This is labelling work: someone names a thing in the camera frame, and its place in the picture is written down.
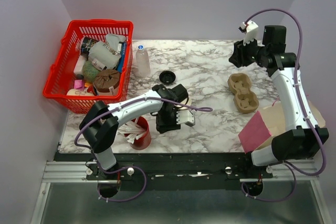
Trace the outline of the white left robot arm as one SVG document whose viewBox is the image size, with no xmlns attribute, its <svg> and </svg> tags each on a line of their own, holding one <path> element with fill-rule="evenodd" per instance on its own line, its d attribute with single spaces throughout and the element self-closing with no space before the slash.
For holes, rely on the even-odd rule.
<svg viewBox="0 0 336 224">
<path fill-rule="evenodd" d="M 79 129 L 100 163 L 98 173 L 104 179 L 112 179 L 116 175 L 117 160 L 111 145 L 120 126 L 145 114 L 156 113 L 156 130 L 159 133 L 179 130 L 181 126 L 178 124 L 175 105 L 187 98 L 188 92 L 183 85 L 169 89 L 159 84 L 147 93 L 127 101 L 109 105 L 102 101 L 96 102 Z"/>
</svg>

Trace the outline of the brown paper coffee cup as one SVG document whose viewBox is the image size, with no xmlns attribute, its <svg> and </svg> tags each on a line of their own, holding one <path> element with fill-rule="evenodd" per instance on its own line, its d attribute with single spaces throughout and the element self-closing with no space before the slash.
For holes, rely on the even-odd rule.
<svg viewBox="0 0 336 224">
<path fill-rule="evenodd" d="M 187 97 L 186 99 L 180 102 L 180 105 L 176 104 L 174 107 L 178 110 L 187 110 L 188 108 L 183 105 L 191 106 L 191 104 L 192 104 L 191 98 Z"/>
</svg>

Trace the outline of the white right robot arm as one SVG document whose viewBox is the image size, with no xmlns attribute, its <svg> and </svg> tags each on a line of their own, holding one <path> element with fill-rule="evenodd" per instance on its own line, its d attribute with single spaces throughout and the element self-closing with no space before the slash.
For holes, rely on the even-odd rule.
<svg viewBox="0 0 336 224">
<path fill-rule="evenodd" d="M 286 52 L 286 28 L 279 25 L 264 27 L 262 44 L 258 45 L 255 22 L 243 22 L 239 30 L 245 37 L 234 43 L 229 62 L 236 67 L 256 63 L 264 67 L 273 81 L 285 117 L 285 132 L 275 136 L 270 145 L 251 153 L 251 159 L 241 165 L 242 173 L 249 178 L 266 166 L 288 159 L 312 158 L 328 139 L 329 132 L 318 125 L 303 90 L 298 55 Z"/>
</svg>

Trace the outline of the black plastic cup lid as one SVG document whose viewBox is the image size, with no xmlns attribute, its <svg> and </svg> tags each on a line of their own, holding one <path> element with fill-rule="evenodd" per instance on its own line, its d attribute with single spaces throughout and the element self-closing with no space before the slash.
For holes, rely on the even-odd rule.
<svg viewBox="0 0 336 224">
<path fill-rule="evenodd" d="M 165 70 L 162 71 L 159 75 L 159 80 L 166 85 L 172 84 L 176 79 L 176 75 L 174 72 Z"/>
</svg>

